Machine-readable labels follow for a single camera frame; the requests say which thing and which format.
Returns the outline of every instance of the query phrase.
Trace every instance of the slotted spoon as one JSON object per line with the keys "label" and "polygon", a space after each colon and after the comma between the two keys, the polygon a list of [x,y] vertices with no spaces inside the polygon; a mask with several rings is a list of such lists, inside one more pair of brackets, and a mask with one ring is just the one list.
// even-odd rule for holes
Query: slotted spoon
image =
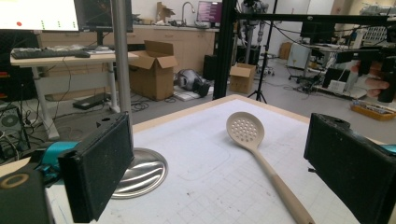
{"label": "slotted spoon", "polygon": [[240,147],[247,149],[268,175],[283,203],[297,223],[315,223],[298,198],[291,192],[276,171],[258,150],[264,138],[264,127],[259,119],[246,112],[236,112],[227,119],[227,132]]}

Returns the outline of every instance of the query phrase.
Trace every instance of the open cardboard box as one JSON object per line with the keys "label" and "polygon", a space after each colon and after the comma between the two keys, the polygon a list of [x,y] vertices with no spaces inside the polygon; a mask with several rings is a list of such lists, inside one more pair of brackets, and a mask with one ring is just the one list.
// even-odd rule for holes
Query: open cardboard box
{"label": "open cardboard box", "polygon": [[131,90],[151,100],[161,101],[173,95],[177,66],[173,44],[145,40],[146,50],[133,51],[139,56],[129,63]]}
{"label": "open cardboard box", "polygon": [[256,65],[237,63],[230,70],[230,91],[249,93],[253,84]]}
{"label": "open cardboard box", "polygon": [[167,8],[163,5],[162,2],[157,2],[157,20],[156,21],[163,21],[166,22],[167,17],[171,17],[175,15],[173,9]]}

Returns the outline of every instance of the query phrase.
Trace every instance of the round metal base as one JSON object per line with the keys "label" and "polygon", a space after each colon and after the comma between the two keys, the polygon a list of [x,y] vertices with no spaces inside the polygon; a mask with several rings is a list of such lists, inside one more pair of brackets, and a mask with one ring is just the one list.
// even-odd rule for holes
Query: round metal base
{"label": "round metal base", "polygon": [[168,164],[160,153],[135,147],[134,160],[111,198],[129,199],[149,193],[163,182],[167,173]]}

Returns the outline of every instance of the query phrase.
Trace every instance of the white table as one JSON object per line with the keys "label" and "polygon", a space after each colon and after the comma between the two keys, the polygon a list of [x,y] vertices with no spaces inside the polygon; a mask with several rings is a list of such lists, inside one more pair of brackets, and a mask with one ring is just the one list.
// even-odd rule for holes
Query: white table
{"label": "white table", "polygon": [[[303,157],[309,119],[239,95],[134,125],[134,146],[161,153],[168,175],[146,195],[110,200],[93,223],[294,223],[260,165],[227,134],[226,120],[237,111],[262,122],[260,153],[316,223],[359,223],[327,185],[307,171],[312,167]],[[26,162],[0,166],[0,176]],[[56,222],[73,223],[64,185],[56,184],[47,193]]]}
{"label": "white table", "polygon": [[[128,53],[128,59],[131,61],[137,56]],[[45,95],[67,92],[81,91],[98,87],[110,86],[111,91],[111,109],[120,112],[117,105],[116,81],[114,76],[113,63],[116,61],[115,54],[96,54],[91,58],[75,58],[75,57],[57,57],[57,58],[39,58],[39,59],[14,59],[10,57],[11,65],[19,67],[31,67],[33,71],[33,79],[35,81],[35,89],[37,91],[38,101],[41,105],[43,114],[43,124],[47,131],[49,140],[59,139],[59,133],[56,130],[54,121],[50,116]],[[42,77],[38,72],[38,67],[56,66],[56,65],[79,65],[90,63],[107,63],[107,71],[103,73],[81,74],[73,76],[61,77]]]}

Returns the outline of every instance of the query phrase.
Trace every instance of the spoon head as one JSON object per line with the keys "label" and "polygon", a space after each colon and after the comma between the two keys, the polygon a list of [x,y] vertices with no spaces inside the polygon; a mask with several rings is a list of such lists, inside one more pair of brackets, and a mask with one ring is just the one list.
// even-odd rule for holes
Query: spoon head
{"label": "spoon head", "polygon": [[247,112],[236,112],[227,119],[228,135],[241,147],[257,150],[264,138],[264,127],[259,119]]}

